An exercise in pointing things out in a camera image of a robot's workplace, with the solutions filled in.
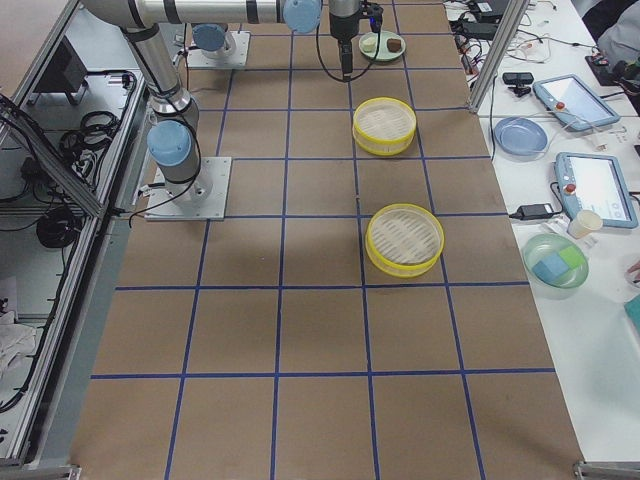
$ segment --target white mesh lid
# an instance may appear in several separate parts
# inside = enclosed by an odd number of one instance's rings
[[[431,218],[408,208],[382,213],[369,226],[376,250],[399,265],[418,265],[437,255],[442,239]]]
[[[380,140],[397,140],[416,128],[413,111],[404,103],[375,98],[358,107],[354,122],[362,132]]]

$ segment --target blue block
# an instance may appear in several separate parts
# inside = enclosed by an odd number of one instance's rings
[[[552,284],[558,277],[570,270],[569,265],[557,252],[551,253],[542,258],[532,268],[533,273],[544,283]]]
[[[624,309],[635,325],[636,330],[638,330],[638,333],[640,333],[640,295],[637,295],[633,298],[633,300],[628,301],[625,304]]]

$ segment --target yellow bowl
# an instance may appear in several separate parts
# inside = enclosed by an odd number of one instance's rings
[[[416,114],[400,100],[378,97],[358,106],[353,114],[353,138],[374,155],[397,155],[407,149],[416,132]]]
[[[378,211],[365,234],[371,263],[398,278],[427,272],[444,248],[442,225],[431,212],[410,203],[396,203]]]

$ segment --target green block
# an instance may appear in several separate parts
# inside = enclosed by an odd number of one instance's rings
[[[624,305],[624,309],[627,311],[627,315],[636,326],[638,333],[640,333],[640,295],[637,295],[633,300],[630,300]]]
[[[563,248],[558,252],[558,255],[560,255],[560,258],[564,260],[564,263],[566,263],[571,270],[578,268],[584,263],[584,255],[582,255],[580,249],[575,245]]]

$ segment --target blue plate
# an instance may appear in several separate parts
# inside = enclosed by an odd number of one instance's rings
[[[547,134],[537,123],[526,118],[500,120],[493,135],[502,149],[512,155],[536,155],[547,146]]]

